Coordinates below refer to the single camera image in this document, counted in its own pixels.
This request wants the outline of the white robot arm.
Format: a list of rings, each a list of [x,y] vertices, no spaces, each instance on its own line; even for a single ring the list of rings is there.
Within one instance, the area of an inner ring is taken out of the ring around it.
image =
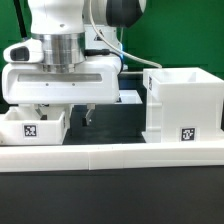
[[[130,27],[146,0],[28,0],[31,37],[4,50],[6,117],[37,121],[73,104],[112,104],[119,99],[120,47],[101,27]]]

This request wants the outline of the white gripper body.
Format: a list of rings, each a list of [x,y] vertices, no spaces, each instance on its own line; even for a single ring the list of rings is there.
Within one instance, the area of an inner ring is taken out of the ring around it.
[[[70,45],[50,50],[36,39],[3,52],[3,98],[10,104],[109,104],[119,98],[119,61],[83,56]]]

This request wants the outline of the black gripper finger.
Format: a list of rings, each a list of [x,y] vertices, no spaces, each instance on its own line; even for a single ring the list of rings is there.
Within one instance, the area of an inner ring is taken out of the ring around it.
[[[37,114],[40,116],[40,120],[47,120],[47,114],[44,114],[42,112],[42,110],[40,109],[42,106],[41,105],[37,105],[37,107],[35,108],[35,111],[37,112]]]
[[[84,125],[88,126],[91,123],[91,116],[95,110],[95,104],[87,104],[87,113],[84,117]]]

